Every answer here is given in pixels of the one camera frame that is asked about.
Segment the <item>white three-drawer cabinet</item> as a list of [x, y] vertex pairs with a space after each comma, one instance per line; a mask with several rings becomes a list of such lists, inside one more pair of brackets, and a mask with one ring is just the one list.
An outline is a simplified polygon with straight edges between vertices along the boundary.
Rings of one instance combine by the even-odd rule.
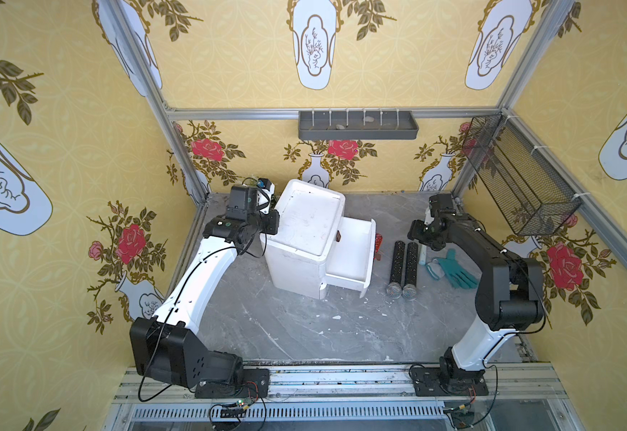
[[278, 289], [322, 300], [327, 263], [346, 198], [314, 184], [292, 180], [276, 204], [276, 235], [261, 235], [270, 278]]

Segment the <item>red glitter microphone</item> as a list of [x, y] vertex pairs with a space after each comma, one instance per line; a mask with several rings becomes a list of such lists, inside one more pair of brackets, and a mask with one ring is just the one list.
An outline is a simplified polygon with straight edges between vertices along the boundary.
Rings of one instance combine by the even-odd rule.
[[380, 261], [382, 259], [382, 255], [380, 253], [380, 248], [383, 243], [383, 236], [380, 233], [375, 234], [374, 238], [374, 259]]

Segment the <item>black microphone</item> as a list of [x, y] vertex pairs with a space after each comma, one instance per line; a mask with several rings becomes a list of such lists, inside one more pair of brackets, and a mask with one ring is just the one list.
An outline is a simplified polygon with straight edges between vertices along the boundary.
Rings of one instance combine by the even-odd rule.
[[389, 283], [385, 289], [387, 296], [396, 300], [402, 295], [402, 277], [404, 269], [406, 244], [403, 241], [396, 241], [392, 251], [392, 266]]
[[406, 249], [404, 286], [401, 293], [402, 297], [408, 301], [413, 301], [418, 295], [418, 265], [419, 245], [416, 242], [410, 242]]

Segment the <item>white drawer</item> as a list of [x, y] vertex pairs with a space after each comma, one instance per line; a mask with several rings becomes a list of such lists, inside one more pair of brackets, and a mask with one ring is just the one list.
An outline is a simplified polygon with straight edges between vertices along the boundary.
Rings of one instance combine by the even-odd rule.
[[340, 240], [331, 246], [323, 281], [358, 291], [359, 297], [364, 298], [372, 276], [376, 222], [343, 217], [338, 232]]

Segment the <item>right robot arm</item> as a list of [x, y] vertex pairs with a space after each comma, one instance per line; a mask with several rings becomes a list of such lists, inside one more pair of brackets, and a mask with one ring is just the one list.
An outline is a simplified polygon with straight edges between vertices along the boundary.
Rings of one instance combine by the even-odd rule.
[[428, 222], [412, 222], [408, 238], [432, 251], [458, 246], [477, 265], [476, 278], [449, 249], [444, 258], [429, 262], [453, 287], [474, 289], [476, 318], [462, 339], [440, 358], [443, 384], [477, 380], [489, 359], [514, 335], [524, 334], [546, 317], [543, 305], [543, 267], [522, 258], [489, 236], [480, 222], [458, 210], [449, 193], [429, 198]]

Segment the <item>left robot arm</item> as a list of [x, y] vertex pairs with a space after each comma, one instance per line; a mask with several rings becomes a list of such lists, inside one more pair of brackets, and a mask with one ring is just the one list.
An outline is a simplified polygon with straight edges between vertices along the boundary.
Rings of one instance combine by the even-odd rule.
[[134, 321], [130, 341], [143, 380], [187, 389], [200, 384], [241, 387], [241, 358], [210, 350], [198, 337], [199, 326], [236, 258], [248, 253], [261, 235], [277, 233], [280, 215], [271, 206], [274, 193], [267, 179], [232, 187], [225, 213], [204, 227], [197, 254], [177, 287], [152, 316]]

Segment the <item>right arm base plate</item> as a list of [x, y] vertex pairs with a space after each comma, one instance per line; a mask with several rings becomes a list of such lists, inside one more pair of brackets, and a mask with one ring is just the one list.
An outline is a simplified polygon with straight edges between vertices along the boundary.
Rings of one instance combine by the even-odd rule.
[[450, 372], [438, 367], [411, 366], [408, 375], [417, 397], [482, 397], [489, 395], [484, 371], [457, 369]]

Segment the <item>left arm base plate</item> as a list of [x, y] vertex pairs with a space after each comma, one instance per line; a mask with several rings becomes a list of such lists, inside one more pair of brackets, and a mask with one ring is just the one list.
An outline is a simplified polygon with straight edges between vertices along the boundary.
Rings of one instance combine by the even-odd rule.
[[201, 381], [195, 390], [196, 399], [265, 398], [268, 396], [268, 368], [245, 368], [225, 382]]

